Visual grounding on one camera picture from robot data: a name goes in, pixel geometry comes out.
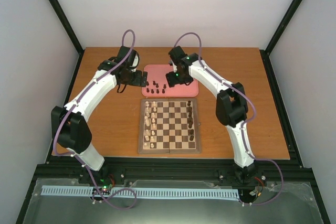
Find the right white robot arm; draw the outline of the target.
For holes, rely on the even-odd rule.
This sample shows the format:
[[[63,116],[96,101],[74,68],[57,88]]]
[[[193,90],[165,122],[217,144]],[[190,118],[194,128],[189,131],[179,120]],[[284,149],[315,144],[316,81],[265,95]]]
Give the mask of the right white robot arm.
[[[197,80],[216,98],[216,117],[227,128],[234,151],[235,177],[238,183],[247,183],[254,176],[256,165],[247,133],[248,99],[243,85],[221,77],[196,53],[187,55],[174,48],[169,56],[173,66],[173,71],[166,74],[169,87]]]

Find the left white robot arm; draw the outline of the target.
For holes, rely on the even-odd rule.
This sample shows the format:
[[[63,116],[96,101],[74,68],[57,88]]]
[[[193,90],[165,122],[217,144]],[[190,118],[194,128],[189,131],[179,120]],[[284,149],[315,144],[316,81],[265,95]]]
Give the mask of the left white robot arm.
[[[97,183],[108,180],[109,170],[103,166],[104,158],[92,143],[89,118],[102,99],[114,88],[122,93],[120,85],[144,87],[147,73],[137,69],[140,58],[122,64],[103,61],[83,90],[63,107],[51,112],[53,154],[75,157],[91,169],[91,178]]]

